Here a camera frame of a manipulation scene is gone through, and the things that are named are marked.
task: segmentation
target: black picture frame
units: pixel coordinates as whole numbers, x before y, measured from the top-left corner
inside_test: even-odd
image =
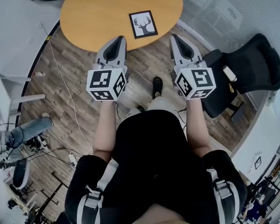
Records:
[[[135,31],[132,15],[141,14],[141,13],[149,13],[150,18],[151,18],[151,22],[152,22],[152,24],[154,26],[154,32],[149,33],[149,34],[144,34],[144,35],[136,35],[136,31]],[[133,34],[134,34],[134,38],[135,39],[143,38],[143,37],[148,37],[148,36],[153,36],[153,35],[158,35],[158,30],[157,30],[157,27],[155,26],[154,18],[153,18],[153,15],[152,15],[150,10],[149,11],[141,11],[141,12],[137,12],[137,13],[130,13],[129,17],[130,17],[130,22],[131,22],[131,26],[132,26],[132,29],[133,29]]]
[[[255,162],[254,162],[254,167],[255,170],[258,169],[261,165],[261,157],[259,157]]]

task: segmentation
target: chair base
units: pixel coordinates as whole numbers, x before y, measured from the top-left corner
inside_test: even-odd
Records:
[[[229,109],[233,110],[234,113],[231,115],[230,119],[232,120],[233,123],[239,122],[239,120],[242,118],[245,110],[246,110],[246,103],[242,102],[239,107],[230,104],[228,106]]]

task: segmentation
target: black office chair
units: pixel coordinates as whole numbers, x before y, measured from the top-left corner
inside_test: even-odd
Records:
[[[207,98],[201,100],[211,118],[230,108],[234,111],[231,120],[237,122],[240,119],[245,111],[245,103],[239,107],[231,104],[237,91],[244,94],[257,90],[277,91],[280,88],[280,58],[262,34],[256,34],[235,52],[222,53],[216,49],[203,59],[212,68],[217,86]],[[238,78],[236,82],[230,82],[223,72],[225,65]]]

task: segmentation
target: deer picture card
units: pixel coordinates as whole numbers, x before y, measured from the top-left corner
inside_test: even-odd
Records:
[[[158,35],[151,11],[129,14],[135,39]]]

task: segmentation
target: white cylinder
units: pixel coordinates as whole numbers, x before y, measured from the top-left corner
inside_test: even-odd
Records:
[[[232,72],[232,70],[227,65],[223,66],[223,71],[231,82],[237,81],[236,75]]]
[[[43,72],[33,72],[33,75],[35,77],[43,77],[43,76],[45,76],[45,73],[43,73]]]

